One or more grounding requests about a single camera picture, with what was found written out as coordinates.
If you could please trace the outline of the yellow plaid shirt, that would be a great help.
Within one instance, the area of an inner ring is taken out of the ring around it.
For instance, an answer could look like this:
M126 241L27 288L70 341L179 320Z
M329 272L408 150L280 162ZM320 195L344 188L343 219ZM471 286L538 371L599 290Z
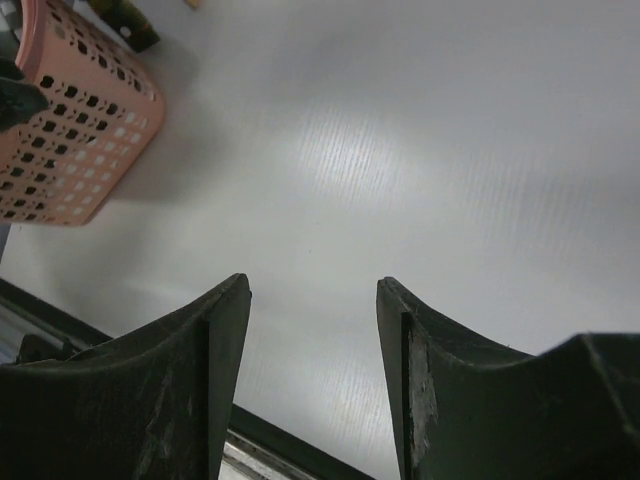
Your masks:
M160 41L147 17L128 0L89 0L91 10L136 53Z

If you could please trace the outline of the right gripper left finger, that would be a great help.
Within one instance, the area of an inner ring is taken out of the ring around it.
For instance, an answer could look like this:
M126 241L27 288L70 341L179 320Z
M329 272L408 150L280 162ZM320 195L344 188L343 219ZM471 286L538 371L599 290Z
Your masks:
M250 313L244 274L66 360L1 369L5 479L214 479Z

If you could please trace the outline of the pink laundry basket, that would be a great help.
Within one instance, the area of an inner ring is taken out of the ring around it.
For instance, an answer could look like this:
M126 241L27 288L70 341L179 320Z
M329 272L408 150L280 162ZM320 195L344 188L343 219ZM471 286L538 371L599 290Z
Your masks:
M63 1L22 1L15 63L49 106L1 136L1 220L80 226L160 130L162 94L131 53Z

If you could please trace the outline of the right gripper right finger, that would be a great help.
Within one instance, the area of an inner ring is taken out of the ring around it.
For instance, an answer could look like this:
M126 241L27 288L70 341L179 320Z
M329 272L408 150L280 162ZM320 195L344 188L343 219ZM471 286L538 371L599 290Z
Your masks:
M582 333L529 355L391 277L376 311L402 478L638 477L637 335Z

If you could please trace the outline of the aluminium frame base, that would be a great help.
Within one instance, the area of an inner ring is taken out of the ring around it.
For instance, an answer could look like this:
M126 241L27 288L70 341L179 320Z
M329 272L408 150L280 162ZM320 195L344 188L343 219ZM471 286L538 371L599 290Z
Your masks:
M23 333L1 368L5 479L358 479L356 468L233 403L252 294L236 273L110 338L9 282Z

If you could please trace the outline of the black white checkered shirt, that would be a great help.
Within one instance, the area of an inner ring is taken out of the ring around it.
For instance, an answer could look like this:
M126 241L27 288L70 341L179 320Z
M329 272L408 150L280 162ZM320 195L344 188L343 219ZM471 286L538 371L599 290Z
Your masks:
M0 8L1 56L15 60L23 32L22 3L20 0L1 0Z

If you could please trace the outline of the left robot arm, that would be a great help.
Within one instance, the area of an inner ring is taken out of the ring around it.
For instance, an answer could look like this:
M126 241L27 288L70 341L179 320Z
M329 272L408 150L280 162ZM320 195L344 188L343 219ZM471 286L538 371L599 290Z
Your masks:
M49 108L46 96L26 80L23 72L11 60L1 58L0 130L7 132Z

